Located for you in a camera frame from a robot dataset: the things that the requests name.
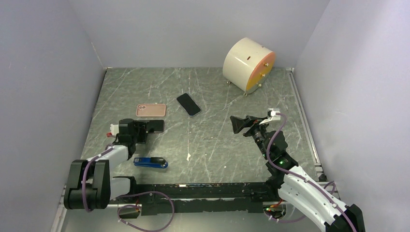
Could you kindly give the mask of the black phone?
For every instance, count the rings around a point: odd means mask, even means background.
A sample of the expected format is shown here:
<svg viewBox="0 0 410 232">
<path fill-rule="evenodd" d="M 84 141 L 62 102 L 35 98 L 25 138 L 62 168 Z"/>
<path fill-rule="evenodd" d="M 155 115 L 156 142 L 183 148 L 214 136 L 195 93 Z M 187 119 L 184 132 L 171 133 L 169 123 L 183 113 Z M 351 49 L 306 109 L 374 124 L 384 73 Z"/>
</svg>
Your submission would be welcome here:
<svg viewBox="0 0 410 232">
<path fill-rule="evenodd" d="M 147 133 L 162 133 L 164 128 L 164 120 L 149 120 L 146 124 Z"/>
</svg>

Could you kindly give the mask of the pink phone case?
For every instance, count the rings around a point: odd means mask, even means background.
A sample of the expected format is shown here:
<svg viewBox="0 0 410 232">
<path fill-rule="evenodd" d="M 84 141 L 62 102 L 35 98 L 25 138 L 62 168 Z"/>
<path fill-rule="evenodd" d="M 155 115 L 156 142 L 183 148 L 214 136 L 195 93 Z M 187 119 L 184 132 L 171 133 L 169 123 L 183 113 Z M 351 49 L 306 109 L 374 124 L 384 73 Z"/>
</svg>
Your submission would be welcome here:
<svg viewBox="0 0 410 232">
<path fill-rule="evenodd" d="M 139 104 L 136 109 L 137 117 L 163 117 L 166 115 L 165 104 Z"/>
</svg>

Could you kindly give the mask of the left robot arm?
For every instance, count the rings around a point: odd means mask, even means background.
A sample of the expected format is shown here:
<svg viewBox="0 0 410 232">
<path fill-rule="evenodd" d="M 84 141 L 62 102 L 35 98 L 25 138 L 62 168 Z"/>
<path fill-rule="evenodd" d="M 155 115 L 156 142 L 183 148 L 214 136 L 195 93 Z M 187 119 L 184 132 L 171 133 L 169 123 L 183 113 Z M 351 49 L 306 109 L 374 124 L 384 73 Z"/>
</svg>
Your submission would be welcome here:
<svg viewBox="0 0 410 232">
<path fill-rule="evenodd" d="M 147 120 L 122 119 L 115 141 L 103 152 L 88 159 L 74 160 L 66 183 L 64 207 L 91 212 L 105 209 L 111 200 L 119 197 L 126 203 L 136 201 L 135 178 L 111 176 L 110 173 L 133 156 L 137 144 L 146 143 L 148 125 Z"/>
</svg>

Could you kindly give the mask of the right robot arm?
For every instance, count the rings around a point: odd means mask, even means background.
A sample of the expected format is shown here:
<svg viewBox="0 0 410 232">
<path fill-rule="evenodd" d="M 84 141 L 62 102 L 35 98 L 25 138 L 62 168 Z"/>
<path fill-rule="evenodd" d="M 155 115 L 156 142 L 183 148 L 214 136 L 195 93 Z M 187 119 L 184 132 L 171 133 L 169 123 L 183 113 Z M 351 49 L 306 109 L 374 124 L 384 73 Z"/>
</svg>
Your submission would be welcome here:
<svg viewBox="0 0 410 232">
<path fill-rule="evenodd" d="M 282 199 L 322 232 L 364 232 L 362 210 L 355 204 L 347 205 L 318 184 L 286 151 L 283 127 L 287 118 L 280 112 L 269 112 L 267 117 L 231 116 L 235 134 L 252 137 L 263 157 L 271 177 L 266 181 L 266 195 L 276 201 Z"/>
</svg>

